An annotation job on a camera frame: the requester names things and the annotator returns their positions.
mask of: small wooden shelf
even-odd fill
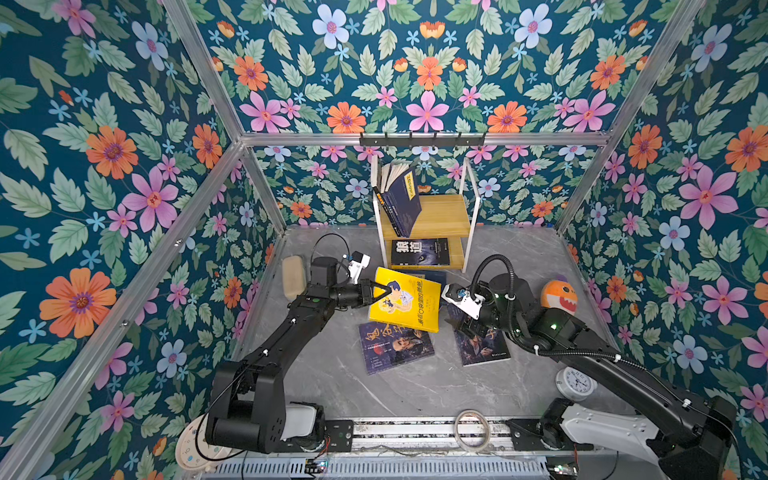
[[[449,265],[390,265],[389,268],[394,270],[461,270],[464,267],[462,239],[460,237],[448,237],[448,250],[451,254],[451,263]],[[386,241],[386,256],[388,259],[392,258],[391,240]]]
[[[451,264],[453,264],[453,255],[456,251],[455,245],[451,245],[451,237],[458,240],[461,237],[469,237],[469,215],[464,205],[462,195],[422,195],[419,197],[422,204],[422,212],[413,226],[410,238],[449,238],[449,249],[451,250]],[[391,241],[398,237],[392,224],[387,220],[386,215],[381,223],[384,240],[387,241],[387,248],[390,248]],[[462,243],[458,242],[458,251],[462,251]]]

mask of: alarm clock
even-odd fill
[[[211,473],[216,469],[216,462],[206,460],[197,453],[195,436],[197,436],[197,445],[200,446],[200,451],[208,458],[224,458],[232,451],[229,447],[208,445],[205,442],[205,425],[208,418],[204,419],[204,416],[201,415],[192,420],[181,435],[179,435],[179,440],[176,444],[176,462],[181,468],[189,472]]]
[[[559,371],[554,380],[560,393],[565,398],[574,402],[583,401],[598,386],[598,383],[592,378],[576,369],[572,369],[570,366]]]

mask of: yellow book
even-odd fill
[[[388,285],[392,293],[371,305],[368,311],[371,320],[437,333],[439,283],[382,267],[376,269],[376,282]],[[382,293],[383,290],[376,288],[373,294]]]

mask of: orange plush toy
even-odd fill
[[[577,303],[578,297],[574,287],[568,282],[552,280],[541,290],[541,306],[546,308],[559,308],[575,315]]]

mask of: beige eraser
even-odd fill
[[[283,293],[293,302],[306,289],[304,262],[298,255],[283,259]]]

